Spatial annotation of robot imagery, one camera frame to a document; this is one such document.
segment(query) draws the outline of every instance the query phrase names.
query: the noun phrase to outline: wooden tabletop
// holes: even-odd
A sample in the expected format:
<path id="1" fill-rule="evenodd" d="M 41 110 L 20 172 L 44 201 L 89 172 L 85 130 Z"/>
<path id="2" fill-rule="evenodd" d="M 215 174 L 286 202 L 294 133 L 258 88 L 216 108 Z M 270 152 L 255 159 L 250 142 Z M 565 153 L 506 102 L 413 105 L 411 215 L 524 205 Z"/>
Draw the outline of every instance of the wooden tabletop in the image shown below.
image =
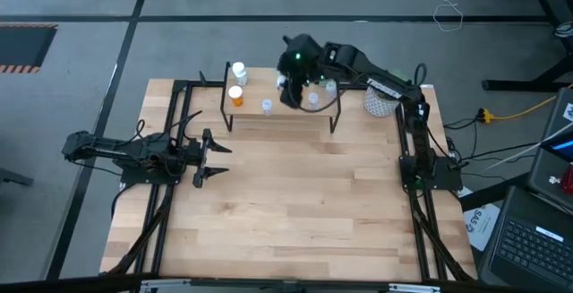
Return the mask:
<path id="1" fill-rule="evenodd" d="M 336 104 L 326 108 L 319 113 L 307 113 L 299 109 L 292 109 L 280 102 L 277 90 L 277 70 L 273 68 L 246 68 L 248 81 L 243 87 L 244 104 L 240 107 L 233 105 L 233 101 L 228 94 L 229 88 L 236 86 L 235 75 L 231 68 L 227 69 L 227 93 L 225 95 L 225 113 L 234 116 L 263 115 L 262 101 L 269 99 L 272 101 L 273 116 L 335 116 L 338 112 Z M 302 108 L 310 107 L 308 95 L 315 92 L 319 96 L 318 108 L 322 108 L 329 103 L 326 90 L 316 84 L 311 84 L 303 91 Z"/>
<path id="2" fill-rule="evenodd" d="M 162 130 L 172 84 L 150 81 L 141 108 L 144 133 Z M 429 127 L 445 148 L 435 91 L 424 88 L 423 93 L 432 106 Z M 236 118 L 229 133 L 219 111 L 221 89 L 194 88 L 190 112 L 203 113 L 186 132 L 201 136 L 210 128 L 233 153 L 210 152 L 207 163 L 230 171 L 196 189 L 189 168 L 176 186 L 160 274 L 420 280 L 412 215 L 400 188 L 396 120 L 370 116 L 363 95 L 350 90 L 342 97 L 334 134 L 324 128 L 328 119 L 322 116 Z M 149 193 L 148 185 L 137 185 L 119 199 L 102 271 L 115 266 L 139 236 Z M 441 239 L 475 276 L 457 199 L 432 193 Z M 435 277 L 432 245 L 427 238 L 425 243 Z M 145 270 L 154 246 L 153 237 Z"/>

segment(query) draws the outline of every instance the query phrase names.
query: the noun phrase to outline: floor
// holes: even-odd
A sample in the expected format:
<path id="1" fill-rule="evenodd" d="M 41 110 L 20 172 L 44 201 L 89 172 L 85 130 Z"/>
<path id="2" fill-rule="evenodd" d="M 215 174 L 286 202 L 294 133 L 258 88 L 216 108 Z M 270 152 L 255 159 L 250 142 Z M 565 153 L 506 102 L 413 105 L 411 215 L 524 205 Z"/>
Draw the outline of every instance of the floor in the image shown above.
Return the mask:
<path id="1" fill-rule="evenodd" d="M 480 107 L 503 116 L 550 97 L 486 92 L 480 82 L 528 80 L 564 56 L 561 43 L 552 36 L 552 27 L 545 23 L 464 23 L 461 30 L 442 32 L 433 22 L 304 22 L 287 17 L 432 15 L 438 4 L 434 0 L 145 0 L 139 10 L 136 1 L 0 0 L 0 21 L 8 15 L 29 15 L 22 19 L 31 21 L 38 21 L 41 15 L 78 15 L 83 19 L 46 19 L 62 22 L 38 74 L 0 74 L 0 152 L 12 154 L 0 158 L 0 167 L 35 179 L 31 187 L 0 186 L 0 282 L 45 276 L 78 173 L 77 167 L 64 162 L 60 151 L 68 134 L 93 130 L 106 95 L 113 99 L 113 107 L 105 136 L 128 138 L 133 134 L 148 79 L 197 79 L 202 70 L 208 79 L 220 80 L 226 60 L 275 66 L 284 49 L 281 37 L 305 32 L 320 43 L 354 44 L 377 65 L 407 75 L 413 74 L 419 62 L 425 62 L 429 67 L 426 83 L 435 86 L 442 117 L 448 123 L 472 116 Z M 543 15 L 537 0 L 451 1 L 458 3 L 466 16 Z M 570 21 L 571 14 L 562 0 L 549 1 L 561 20 Z M 454 14 L 448 9 L 441 11 Z M 139 12 L 142 16 L 205 17 L 188 22 L 140 22 L 133 41 L 129 39 L 128 22 L 102 22 L 98 17 L 110 19 Z M 285 15 L 285 22 L 264 17 L 230 22 L 209 15 Z M 451 29 L 457 24 L 443 25 Z M 115 71 L 116 63 L 119 72 Z M 119 82 L 114 98 L 107 94 L 112 77 Z M 539 140 L 549 110 L 545 107 L 523 118 L 478 125 L 477 152 Z M 471 151 L 471 129 L 450 131 L 449 136 L 463 154 Z M 530 163 L 522 159 L 489 172 L 512 177 L 527 170 Z M 467 171 L 479 171 L 487 164 L 472 163 Z M 116 169 L 104 159 L 97 165 Z M 495 182 L 495 178 L 464 176 L 465 185 L 471 189 Z M 98 273 L 117 185 L 118 177 L 93 172 L 63 277 Z"/>

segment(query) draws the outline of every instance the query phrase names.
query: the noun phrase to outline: yellow cable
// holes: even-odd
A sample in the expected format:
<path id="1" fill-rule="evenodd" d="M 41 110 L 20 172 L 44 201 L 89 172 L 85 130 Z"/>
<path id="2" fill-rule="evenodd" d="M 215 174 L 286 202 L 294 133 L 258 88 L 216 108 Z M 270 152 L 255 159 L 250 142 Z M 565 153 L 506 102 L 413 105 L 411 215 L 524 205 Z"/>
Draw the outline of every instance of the yellow cable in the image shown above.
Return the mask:
<path id="1" fill-rule="evenodd" d="M 571 88 L 571 87 L 573 87 L 573 83 L 571 83 L 569 86 L 567 86 L 567 88 Z M 546 100 L 540 102 L 539 104 L 537 104 L 537 105 L 535 105 L 535 106 L 533 106 L 533 107 L 531 107 L 531 108 L 528 108 L 528 109 L 522 111 L 521 113 L 517 113 L 517 114 L 515 114 L 515 115 L 505 116 L 505 117 L 497 117 L 497 116 L 495 116 L 494 114 L 491 114 L 487 109 L 485 109 L 485 116 L 486 116 L 486 117 L 485 117 L 484 119 L 485 119 L 485 122 L 486 122 L 486 123 L 489 123 L 489 122 L 492 121 L 492 120 L 507 120 L 507 119 L 512 119 L 512 118 L 520 117 L 520 116 L 523 116 L 523 115 L 525 115 L 525 114 L 531 113 L 532 111 L 538 109 L 539 107 L 542 107 L 542 106 L 544 106 L 544 105 L 547 105 L 548 103 L 552 102 L 552 101 L 555 100 L 556 98 L 557 98 L 557 96 L 553 96 L 553 97 L 551 97 L 551 98 L 549 98 L 549 99 L 546 99 Z"/>

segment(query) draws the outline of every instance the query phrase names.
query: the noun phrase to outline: floor mat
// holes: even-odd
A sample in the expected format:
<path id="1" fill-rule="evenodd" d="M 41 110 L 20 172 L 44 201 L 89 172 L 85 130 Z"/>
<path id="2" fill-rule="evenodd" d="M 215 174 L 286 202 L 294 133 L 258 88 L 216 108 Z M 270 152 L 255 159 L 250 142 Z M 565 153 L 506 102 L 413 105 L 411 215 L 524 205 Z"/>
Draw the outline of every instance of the floor mat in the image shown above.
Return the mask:
<path id="1" fill-rule="evenodd" d="M 56 31 L 55 24 L 0 24 L 0 73 L 37 73 Z"/>

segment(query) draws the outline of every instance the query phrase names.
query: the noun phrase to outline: laptop keyboard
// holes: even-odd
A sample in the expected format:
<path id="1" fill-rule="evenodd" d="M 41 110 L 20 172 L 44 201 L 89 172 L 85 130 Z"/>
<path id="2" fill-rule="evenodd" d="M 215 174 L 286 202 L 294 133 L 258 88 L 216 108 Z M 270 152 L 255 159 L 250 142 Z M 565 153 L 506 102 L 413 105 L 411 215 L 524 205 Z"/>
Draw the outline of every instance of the laptop keyboard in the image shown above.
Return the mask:
<path id="1" fill-rule="evenodd" d="M 568 286 L 573 282 L 573 247 L 570 243 L 542 228 L 507 218 L 497 255 L 545 279 Z"/>

